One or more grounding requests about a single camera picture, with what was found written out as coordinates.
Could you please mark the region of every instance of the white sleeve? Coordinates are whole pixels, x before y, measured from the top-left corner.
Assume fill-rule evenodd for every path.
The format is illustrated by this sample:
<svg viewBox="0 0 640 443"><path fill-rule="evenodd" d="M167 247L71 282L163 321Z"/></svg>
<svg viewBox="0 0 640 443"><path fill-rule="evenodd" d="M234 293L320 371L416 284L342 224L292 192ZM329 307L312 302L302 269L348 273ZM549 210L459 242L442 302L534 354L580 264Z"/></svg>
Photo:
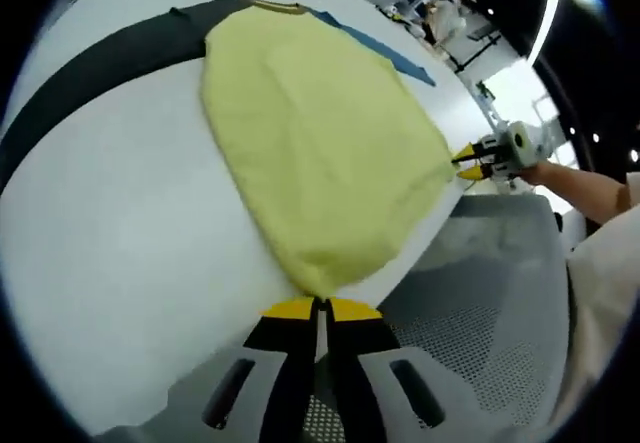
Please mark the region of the white sleeve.
<svg viewBox="0 0 640 443"><path fill-rule="evenodd" d="M627 173L627 186L631 196L631 206L640 205L640 172Z"/></svg>

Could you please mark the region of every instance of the wall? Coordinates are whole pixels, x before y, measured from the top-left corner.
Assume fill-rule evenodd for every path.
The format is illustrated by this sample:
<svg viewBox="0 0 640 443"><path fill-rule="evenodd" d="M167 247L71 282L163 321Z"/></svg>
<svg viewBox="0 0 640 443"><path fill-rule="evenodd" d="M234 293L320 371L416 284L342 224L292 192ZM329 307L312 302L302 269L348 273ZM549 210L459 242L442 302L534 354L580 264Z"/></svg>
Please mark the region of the wall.
<svg viewBox="0 0 640 443"><path fill-rule="evenodd" d="M460 36L445 46L447 52L456 58L460 63L468 60L480 50L488 39L482 41L473 41L467 38L467 35L482 28L488 23L482 15L470 14L466 17L467 29L464 36ZM501 38L496 45L487 49L479 58L473 61L460 76L476 83L481 80L485 80L503 68L506 68L513 64L519 55L515 50L507 43L504 38Z"/></svg>
<svg viewBox="0 0 640 443"><path fill-rule="evenodd" d="M524 59L518 59L485 83L496 98L493 106L502 118L546 127L555 148L549 161L578 168L573 144L567 141L558 120L558 109L538 75ZM572 211L569 202L543 186L536 187L535 193L547 198L556 213L565 215Z"/></svg>

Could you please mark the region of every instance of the person's arm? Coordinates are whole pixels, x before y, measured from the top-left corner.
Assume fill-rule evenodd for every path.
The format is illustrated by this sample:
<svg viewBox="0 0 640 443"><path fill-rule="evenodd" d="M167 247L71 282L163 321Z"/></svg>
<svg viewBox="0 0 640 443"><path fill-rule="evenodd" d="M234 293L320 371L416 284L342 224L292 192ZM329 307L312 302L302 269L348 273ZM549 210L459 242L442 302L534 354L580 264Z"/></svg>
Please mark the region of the person's arm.
<svg viewBox="0 0 640 443"><path fill-rule="evenodd" d="M598 173L543 161L520 177L532 185L546 186L601 225L631 208L629 187Z"/></svg>

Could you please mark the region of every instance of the hand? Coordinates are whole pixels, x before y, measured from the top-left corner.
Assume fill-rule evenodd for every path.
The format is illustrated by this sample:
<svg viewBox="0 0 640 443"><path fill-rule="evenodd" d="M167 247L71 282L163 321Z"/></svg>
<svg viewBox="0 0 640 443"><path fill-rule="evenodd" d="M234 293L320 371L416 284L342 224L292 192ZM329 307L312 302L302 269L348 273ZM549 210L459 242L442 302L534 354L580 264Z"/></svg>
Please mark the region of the hand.
<svg viewBox="0 0 640 443"><path fill-rule="evenodd" d="M544 185L552 168L553 163L540 161L537 165L522 170L518 176L530 185Z"/></svg>

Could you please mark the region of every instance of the metal grating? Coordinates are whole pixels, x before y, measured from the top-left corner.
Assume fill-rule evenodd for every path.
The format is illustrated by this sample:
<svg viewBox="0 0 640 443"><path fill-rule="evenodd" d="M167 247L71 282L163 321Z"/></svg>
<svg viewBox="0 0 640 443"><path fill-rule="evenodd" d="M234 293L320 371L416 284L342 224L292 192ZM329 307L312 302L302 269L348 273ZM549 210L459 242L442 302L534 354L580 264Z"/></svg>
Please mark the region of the metal grating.
<svg viewBox="0 0 640 443"><path fill-rule="evenodd" d="M536 417L546 390L544 368L529 343L502 351L492 348L498 317L499 310L476 306L390 326L402 346L424 349L469 382L481 409L506 411L514 425L526 426Z"/></svg>
<svg viewBox="0 0 640 443"><path fill-rule="evenodd" d="M344 428L337 412L315 396L309 400L304 432L317 443L345 443Z"/></svg>

